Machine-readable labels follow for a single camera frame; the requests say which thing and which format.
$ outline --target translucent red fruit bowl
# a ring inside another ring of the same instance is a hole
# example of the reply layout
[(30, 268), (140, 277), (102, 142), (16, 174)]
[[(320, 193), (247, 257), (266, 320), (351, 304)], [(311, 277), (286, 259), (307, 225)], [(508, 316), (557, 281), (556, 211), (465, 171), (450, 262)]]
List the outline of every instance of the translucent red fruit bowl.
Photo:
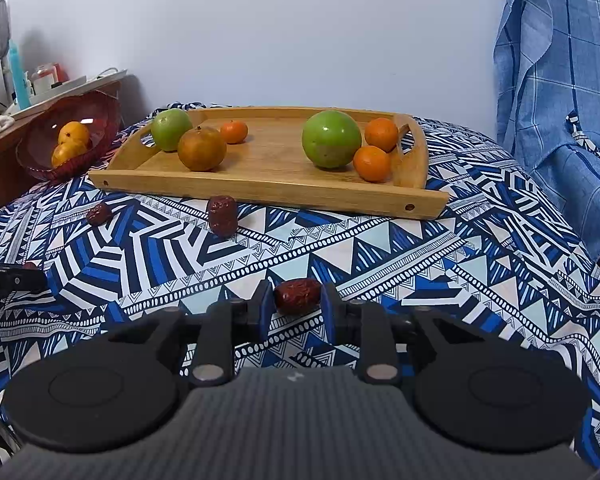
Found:
[[(58, 145), (58, 133), (70, 121), (79, 121), (87, 126), (91, 148), (53, 168), (51, 155)], [(36, 179), (62, 182), (82, 174), (102, 158), (119, 126), (120, 104), (116, 98), (97, 91), (65, 97), (27, 125), (16, 147), (16, 158)]]

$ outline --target red date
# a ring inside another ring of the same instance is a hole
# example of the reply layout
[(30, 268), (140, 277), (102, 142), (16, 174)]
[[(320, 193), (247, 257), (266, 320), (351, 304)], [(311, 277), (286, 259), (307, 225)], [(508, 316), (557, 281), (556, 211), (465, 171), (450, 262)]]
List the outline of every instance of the red date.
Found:
[(273, 291), (276, 307), (282, 314), (307, 314), (320, 303), (321, 284), (313, 278), (280, 283)]
[(111, 206), (106, 202), (100, 202), (98, 205), (92, 207), (87, 211), (87, 222), (90, 225), (96, 227), (104, 224), (113, 216)]
[(238, 205), (230, 196), (213, 196), (206, 205), (209, 229), (220, 238), (231, 238), (238, 230)]

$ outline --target green apple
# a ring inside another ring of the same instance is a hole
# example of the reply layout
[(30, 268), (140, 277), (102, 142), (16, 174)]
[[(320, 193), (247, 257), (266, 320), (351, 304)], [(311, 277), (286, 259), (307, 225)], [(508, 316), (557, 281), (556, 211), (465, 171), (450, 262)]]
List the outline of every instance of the green apple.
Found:
[(304, 153), (319, 168), (346, 166), (361, 145), (358, 124), (339, 110), (318, 112), (302, 129)]
[(164, 152), (178, 149), (178, 141), (184, 132), (193, 128), (191, 119), (184, 110), (172, 108), (156, 115), (151, 123), (151, 134), (155, 145)]

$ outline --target white wall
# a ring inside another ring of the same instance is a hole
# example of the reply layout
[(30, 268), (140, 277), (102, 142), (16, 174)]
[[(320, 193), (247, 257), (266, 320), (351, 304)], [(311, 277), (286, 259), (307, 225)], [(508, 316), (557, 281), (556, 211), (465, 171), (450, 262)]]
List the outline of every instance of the white wall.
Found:
[(127, 119), (200, 100), (394, 110), (494, 134), (504, 0), (8, 2), (26, 68), (128, 68)]

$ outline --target orange fruit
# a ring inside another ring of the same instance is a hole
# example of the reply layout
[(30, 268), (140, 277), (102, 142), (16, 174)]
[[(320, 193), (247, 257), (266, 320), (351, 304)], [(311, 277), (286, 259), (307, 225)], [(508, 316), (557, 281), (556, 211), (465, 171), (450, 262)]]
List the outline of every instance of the orange fruit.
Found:
[(362, 146), (353, 156), (353, 167), (367, 182), (382, 182), (391, 174), (391, 158), (376, 146)]
[(54, 168), (64, 164), (70, 158), (81, 155), (87, 151), (87, 147), (77, 140), (68, 139), (62, 144), (58, 144), (51, 155), (51, 165)]
[(365, 140), (369, 146), (377, 146), (388, 153), (398, 143), (398, 126), (391, 119), (378, 117), (366, 125)]
[(178, 141), (178, 158), (191, 171), (209, 171), (224, 160), (226, 142), (207, 126), (185, 132)]
[(220, 127), (220, 134), (227, 144), (238, 144), (242, 142), (249, 133), (247, 125), (242, 121), (230, 121)]
[(58, 144), (67, 142), (68, 140), (75, 140), (81, 142), (85, 146), (89, 145), (89, 129), (78, 121), (71, 121), (60, 128), (58, 134)]

